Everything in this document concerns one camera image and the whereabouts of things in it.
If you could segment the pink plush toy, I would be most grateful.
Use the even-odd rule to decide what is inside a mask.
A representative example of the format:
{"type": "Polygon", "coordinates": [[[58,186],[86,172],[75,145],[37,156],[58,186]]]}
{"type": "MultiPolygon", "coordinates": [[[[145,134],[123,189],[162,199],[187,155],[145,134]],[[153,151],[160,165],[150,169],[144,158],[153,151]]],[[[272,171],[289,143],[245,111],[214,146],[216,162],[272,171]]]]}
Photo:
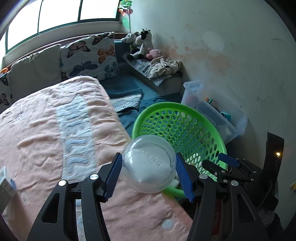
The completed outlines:
{"type": "Polygon", "coordinates": [[[148,53],[146,54],[145,57],[146,57],[147,60],[149,60],[149,61],[152,61],[152,60],[154,60],[154,59],[156,59],[156,58],[158,58],[158,57],[163,56],[163,55],[162,55],[162,51],[159,50],[159,49],[148,48],[147,50],[148,50],[148,53]]]}

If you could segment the left butterfly print cushion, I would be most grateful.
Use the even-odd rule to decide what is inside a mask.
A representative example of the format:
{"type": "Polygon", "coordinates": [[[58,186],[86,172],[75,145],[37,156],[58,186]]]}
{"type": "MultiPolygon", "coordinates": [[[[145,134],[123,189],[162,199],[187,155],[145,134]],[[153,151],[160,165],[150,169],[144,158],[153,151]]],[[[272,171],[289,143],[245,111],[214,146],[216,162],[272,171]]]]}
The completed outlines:
{"type": "Polygon", "coordinates": [[[13,104],[10,72],[1,74],[0,112],[2,113],[13,104]]]}

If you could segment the white grey plush toy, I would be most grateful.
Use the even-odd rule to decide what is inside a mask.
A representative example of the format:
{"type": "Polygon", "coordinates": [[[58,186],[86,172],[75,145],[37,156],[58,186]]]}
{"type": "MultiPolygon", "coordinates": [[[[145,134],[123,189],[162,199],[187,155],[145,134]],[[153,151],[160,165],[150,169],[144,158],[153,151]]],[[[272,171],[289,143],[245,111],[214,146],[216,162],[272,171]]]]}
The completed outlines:
{"type": "Polygon", "coordinates": [[[125,44],[132,44],[136,41],[136,38],[140,35],[139,32],[128,33],[124,38],[121,38],[121,42],[125,44]]]}

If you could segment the black white cow plush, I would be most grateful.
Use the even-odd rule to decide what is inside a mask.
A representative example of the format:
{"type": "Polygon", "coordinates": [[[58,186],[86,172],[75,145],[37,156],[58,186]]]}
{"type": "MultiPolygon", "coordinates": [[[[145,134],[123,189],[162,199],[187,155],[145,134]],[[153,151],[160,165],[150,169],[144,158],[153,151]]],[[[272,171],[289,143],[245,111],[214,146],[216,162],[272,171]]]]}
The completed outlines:
{"type": "Polygon", "coordinates": [[[134,59],[144,59],[148,53],[147,49],[154,49],[151,30],[142,29],[140,35],[136,38],[136,41],[133,44],[136,44],[139,47],[139,50],[133,54],[127,54],[127,59],[129,61],[133,61],[134,59]]]}

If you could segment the clear plastic storage bin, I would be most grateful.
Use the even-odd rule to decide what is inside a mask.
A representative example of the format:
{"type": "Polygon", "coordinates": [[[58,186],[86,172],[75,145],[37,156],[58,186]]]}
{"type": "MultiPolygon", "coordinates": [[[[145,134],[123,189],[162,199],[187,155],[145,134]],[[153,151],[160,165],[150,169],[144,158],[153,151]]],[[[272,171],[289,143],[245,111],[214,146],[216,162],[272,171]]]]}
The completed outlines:
{"type": "Polygon", "coordinates": [[[217,128],[225,144],[245,134],[247,116],[221,90],[202,80],[185,82],[183,87],[181,104],[203,114],[217,128]]]}

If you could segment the window with green frame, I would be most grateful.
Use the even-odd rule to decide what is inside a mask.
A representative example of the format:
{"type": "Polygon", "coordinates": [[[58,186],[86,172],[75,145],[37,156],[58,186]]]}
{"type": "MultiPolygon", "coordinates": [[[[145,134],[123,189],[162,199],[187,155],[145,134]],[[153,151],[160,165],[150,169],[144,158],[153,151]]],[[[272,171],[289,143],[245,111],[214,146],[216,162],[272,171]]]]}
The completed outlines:
{"type": "Polygon", "coordinates": [[[25,41],[59,27],[119,20],[119,1],[29,1],[1,37],[1,58],[25,41]]]}

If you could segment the pink towel table cover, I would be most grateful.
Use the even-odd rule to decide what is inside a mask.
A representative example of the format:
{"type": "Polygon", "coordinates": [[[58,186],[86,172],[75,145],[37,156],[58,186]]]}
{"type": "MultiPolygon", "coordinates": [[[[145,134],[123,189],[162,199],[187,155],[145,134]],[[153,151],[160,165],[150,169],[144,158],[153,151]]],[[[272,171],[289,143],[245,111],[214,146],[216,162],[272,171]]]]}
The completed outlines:
{"type": "MultiPolygon", "coordinates": [[[[17,193],[4,215],[26,240],[46,199],[64,179],[79,182],[130,142],[98,80],[80,76],[37,91],[1,113],[1,166],[17,193]]],[[[136,192],[119,179],[102,204],[112,240],[186,240],[191,218],[174,199],[136,192]]]]}

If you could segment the green white carton box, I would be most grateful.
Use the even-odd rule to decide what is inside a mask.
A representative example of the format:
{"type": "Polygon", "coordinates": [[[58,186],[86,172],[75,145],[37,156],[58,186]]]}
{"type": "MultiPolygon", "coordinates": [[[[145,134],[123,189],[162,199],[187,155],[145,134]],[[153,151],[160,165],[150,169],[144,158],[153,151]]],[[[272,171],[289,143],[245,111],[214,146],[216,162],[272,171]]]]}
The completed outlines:
{"type": "Polygon", "coordinates": [[[6,209],[9,202],[16,194],[16,184],[10,177],[6,166],[1,168],[1,184],[0,184],[0,212],[6,209]]]}

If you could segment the green paper flower decoration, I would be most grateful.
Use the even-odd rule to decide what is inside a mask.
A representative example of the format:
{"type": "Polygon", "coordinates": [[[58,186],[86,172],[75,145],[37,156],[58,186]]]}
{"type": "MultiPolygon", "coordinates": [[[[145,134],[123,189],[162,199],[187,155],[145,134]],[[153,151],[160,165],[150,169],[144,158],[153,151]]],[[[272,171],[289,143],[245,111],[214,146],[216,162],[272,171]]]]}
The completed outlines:
{"type": "Polygon", "coordinates": [[[118,11],[121,15],[120,20],[122,22],[123,28],[128,31],[128,33],[132,32],[131,28],[131,18],[130,16],[133,13],[132,9],[132,1],[130,0],[121,0],[119,1],[118,11]]]}

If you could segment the crumpled patterned cloth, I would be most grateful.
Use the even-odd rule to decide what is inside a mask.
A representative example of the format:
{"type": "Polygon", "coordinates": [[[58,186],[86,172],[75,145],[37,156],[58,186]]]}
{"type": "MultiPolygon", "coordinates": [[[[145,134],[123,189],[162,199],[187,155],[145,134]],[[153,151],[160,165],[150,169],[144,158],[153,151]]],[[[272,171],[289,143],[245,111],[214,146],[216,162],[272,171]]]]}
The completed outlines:
{"type": "Polygon", "coordinates": [[[157,78],[162,75],[173,75],[179,71],[182,62],[179,60],[172,60],[168,56],[158,57],[150,62],[147,78],[157,78]]]}

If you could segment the green plastic mesh basket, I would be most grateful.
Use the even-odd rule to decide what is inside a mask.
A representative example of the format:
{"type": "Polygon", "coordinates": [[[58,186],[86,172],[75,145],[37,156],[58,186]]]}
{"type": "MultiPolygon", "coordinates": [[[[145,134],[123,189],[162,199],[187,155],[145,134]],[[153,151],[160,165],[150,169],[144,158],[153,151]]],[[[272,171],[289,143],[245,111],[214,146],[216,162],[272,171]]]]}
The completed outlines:
{"type": "Polygon", "coordinates": [[[132,138],[143,135],[158,136],[168,141],[176,153],[181,153],[187,164],[197,168],[212,181],[217,178],[203,168],[209,160],[222,169],[227,164],[218,159],[227,150],[217,128],[203,114],[175,102],[156,103],[146,108],[136,119],[132,138]]]}

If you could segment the plain white cushion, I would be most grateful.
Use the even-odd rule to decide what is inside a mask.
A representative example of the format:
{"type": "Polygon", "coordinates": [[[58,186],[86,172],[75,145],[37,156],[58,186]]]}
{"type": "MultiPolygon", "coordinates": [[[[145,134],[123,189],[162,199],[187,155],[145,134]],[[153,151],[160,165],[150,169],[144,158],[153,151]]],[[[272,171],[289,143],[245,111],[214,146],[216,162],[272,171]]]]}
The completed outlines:
{"type": "Polygon", "coordinates": [[[10,81],[14,101],[62,81],[60,44],[31,54],[11,66],[10,81]]]}

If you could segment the blue blanket on sofa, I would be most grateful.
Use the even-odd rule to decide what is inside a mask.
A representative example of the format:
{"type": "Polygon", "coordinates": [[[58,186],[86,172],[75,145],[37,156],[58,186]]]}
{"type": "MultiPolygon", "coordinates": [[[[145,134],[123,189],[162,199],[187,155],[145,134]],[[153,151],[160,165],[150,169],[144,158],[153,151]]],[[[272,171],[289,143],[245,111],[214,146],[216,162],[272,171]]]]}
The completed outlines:
{"type": "Polygon", "coordinates": [[[124,61],[123,56],[128,51],[127,44],[115,41],[115,50],[120,70],[119,75],[100,83],[109,95],[121,124],[127,133],[132,135],[134,123],[145,108],[159,102],[181,102],[180,91],[183,74],[177,72],[156,86],[124,61]]]}

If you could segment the butterfly print cushion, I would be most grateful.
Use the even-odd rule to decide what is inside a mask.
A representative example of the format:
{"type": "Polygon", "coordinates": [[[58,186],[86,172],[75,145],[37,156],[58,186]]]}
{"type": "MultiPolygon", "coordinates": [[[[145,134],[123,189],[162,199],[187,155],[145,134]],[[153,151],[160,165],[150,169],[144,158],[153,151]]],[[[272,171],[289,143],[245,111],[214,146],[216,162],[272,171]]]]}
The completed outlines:
{"type": "Polygon", "coordinates": [[[114,32],[105,32],[76,40],[60,49],[62,80],[91,76],[99,81],[119,74],[114,32]]]}
{"type": "Polygon", "coordinates": [[[0,112],[2,113],[13,104],[10,72],[1,74],[0,112]]]}

